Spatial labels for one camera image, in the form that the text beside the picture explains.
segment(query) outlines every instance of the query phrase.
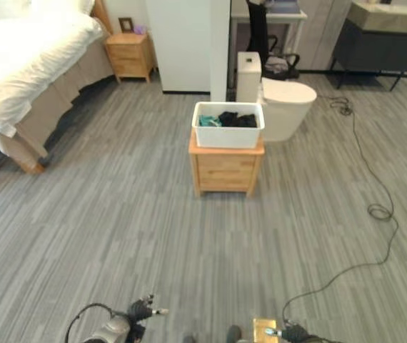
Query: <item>nightstand drawer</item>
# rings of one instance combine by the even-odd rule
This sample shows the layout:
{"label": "nightstand drawer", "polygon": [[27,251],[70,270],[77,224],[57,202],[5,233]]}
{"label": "nightstand drawer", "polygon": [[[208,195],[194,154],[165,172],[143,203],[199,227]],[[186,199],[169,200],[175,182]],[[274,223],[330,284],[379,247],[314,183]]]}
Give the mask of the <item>nightstand drawer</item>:
{"label": "nightstand drawer", "polygon": [[249,188],[249,180],[233,180],[230,182],[222,181],[205,181],[200,182],[200,189],[204,192],[246,192]]}
{"label": "nightstand drawer", "polygon": [[113,60],[113,68],[115,69],[115,73],[120,76],[144,76],[145,74],[141,62],[135,59],[115,59]]}
{"label": "nightstand drawer", "polygon": [[248,187],[253,171],[214,171],[203,173],[199,171],[199,183],[203,184],[225,184]]}
{"label": "nightstand drawer", "polygon": [[197,163],[199,164],[199,169],[209,170],[209,171],[251,171],[253,170],[255,156],[244,156],[244,155],[198,155]]}
{"label": "nightstand drawer", "polygon": [[139,48],[135,45],[107,45],[112,59],[139,59]]}

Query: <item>white plastic basket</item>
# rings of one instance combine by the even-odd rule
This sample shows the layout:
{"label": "white plastic basket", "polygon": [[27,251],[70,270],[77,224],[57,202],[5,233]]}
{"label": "white plastic basket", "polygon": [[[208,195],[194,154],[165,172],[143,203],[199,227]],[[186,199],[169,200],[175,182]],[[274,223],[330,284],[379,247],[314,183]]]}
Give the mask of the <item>white plastic basket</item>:
{"label": "white plastic basket", "polygon": [[[199,126],[200,116],[218,117],[225,111],[239,116],[254,114],[258,127]],[[262,106],[245,102],[198,102],[194,107],[192,127],[196,130],[197,145],[204,148],[253,149],[265,127]]]}

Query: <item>bed skirt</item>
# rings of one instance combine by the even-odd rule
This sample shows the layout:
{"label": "bed skirt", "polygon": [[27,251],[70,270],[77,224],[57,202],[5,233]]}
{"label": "bed skirt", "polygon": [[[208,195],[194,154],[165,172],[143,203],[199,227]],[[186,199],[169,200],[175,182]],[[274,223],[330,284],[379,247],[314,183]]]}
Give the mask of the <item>bed skirt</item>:
{"label": "bed skirt", "polygon": [[23,169],[33,170],[39,157],[48,155],[44,143],[72,107],[80,89],[113,74],[104,40],[92,43],[73,67],[32,102],[31,111],[15,126],[12,138],[0,134],[0,151]]}

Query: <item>teal cloth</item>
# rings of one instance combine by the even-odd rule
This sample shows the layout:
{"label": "teal cloth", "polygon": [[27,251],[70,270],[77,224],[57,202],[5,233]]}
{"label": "teal cloth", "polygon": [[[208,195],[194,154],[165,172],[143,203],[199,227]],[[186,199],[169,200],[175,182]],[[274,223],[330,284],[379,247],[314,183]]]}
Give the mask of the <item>teal cloth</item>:
{"label": "teal cloth", "polygon": [[199,117],[199,126],[212,126],[220,127],[222,126],[219,118],[215,116],[200,116]]}

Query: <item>picture frame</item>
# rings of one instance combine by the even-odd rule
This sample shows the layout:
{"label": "picture frame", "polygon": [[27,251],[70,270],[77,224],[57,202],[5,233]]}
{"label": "picture frame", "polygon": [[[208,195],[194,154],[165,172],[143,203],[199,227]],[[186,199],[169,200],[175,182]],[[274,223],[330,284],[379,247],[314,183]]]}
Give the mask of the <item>picture frame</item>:
{"label": "picture frame", "polygon": [[132,18],[118,18],[119,26],[121,27],[121,32],[134,32],[134,23]]}

